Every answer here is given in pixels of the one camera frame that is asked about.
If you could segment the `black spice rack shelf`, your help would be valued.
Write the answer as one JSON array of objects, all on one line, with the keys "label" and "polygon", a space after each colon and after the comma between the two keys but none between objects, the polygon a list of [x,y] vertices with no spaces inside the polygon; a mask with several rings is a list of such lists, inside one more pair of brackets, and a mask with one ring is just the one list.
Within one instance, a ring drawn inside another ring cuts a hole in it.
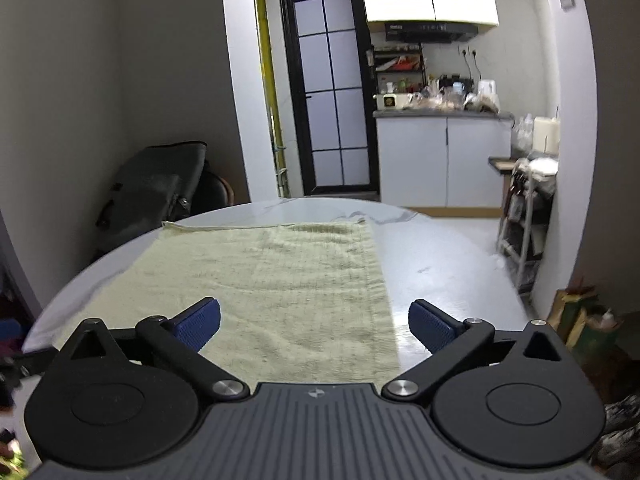
[{"label": "black spice rack shelf", "polygon": [[375,47],[372,60],[378,94],[420,92],[426,85],[420,44]]}]

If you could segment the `metal storage trolley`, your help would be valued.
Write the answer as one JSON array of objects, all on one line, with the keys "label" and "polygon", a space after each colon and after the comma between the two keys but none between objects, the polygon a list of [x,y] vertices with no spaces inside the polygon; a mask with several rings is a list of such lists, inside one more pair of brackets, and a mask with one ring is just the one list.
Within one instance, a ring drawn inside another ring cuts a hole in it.
[{"label": "metal storage trolley", "polygon": [[552,157],[517,160],[491,159],[506,178],[497,252],[520,295],[534,287],[541,264],[556,190],[559,163]]}]

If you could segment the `black framed glass door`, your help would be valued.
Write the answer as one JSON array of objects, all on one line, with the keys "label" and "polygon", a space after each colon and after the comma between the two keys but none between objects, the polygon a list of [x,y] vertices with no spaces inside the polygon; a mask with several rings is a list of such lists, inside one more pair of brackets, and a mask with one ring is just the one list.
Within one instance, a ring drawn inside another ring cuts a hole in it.
[{"label": "black framed glass door", "polygon": [[280,0],[303,192],[378,194],[363,0]]}]

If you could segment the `black bag on chair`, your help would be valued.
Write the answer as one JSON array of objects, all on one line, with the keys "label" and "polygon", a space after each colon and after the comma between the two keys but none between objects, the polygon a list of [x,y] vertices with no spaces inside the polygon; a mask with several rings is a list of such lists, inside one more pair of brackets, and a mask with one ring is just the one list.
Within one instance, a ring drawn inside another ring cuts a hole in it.
[{"label": "black bag on chair", "polygon": [[186,141],[152,145],[117,171],[96,219],[92,261],[165,222],[234,204],[231,185],[213,172],[207,144]]}]

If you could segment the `yellow waffle towel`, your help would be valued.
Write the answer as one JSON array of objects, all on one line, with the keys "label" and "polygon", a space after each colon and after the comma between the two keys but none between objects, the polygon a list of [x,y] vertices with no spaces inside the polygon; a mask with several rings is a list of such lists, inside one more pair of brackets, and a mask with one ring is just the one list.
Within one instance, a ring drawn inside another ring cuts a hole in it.
[{"label": "yellow waffle towel", "polygon": [[258,382],[373,382],[399,372],[372,231],[363,220],[194,229],[165,226],[152,245],[62,328],[128,328],[205,297],[221,326],[202,356]]}]

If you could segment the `white kitchen base cabinet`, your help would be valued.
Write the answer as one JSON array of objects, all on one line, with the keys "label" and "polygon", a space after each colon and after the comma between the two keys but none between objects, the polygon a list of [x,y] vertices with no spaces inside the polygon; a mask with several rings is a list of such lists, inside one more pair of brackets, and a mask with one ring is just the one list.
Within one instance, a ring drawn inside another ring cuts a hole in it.
[{"label": "white kitchen base cabinet", "polygon": [[491,157],[511,154],[508,115],[376,112],[381,202],[432,217],[497,218],[503,180]]}]

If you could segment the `black range hood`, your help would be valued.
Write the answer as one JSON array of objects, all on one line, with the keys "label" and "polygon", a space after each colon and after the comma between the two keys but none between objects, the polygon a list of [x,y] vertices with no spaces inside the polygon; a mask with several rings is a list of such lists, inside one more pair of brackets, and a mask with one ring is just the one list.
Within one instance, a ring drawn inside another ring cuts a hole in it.
[{"label": "black range hood", "polygon": [[385,22],[384,30],[387,41],[414,44],[467,42],[480,33],[475,24],[443,21]]}]

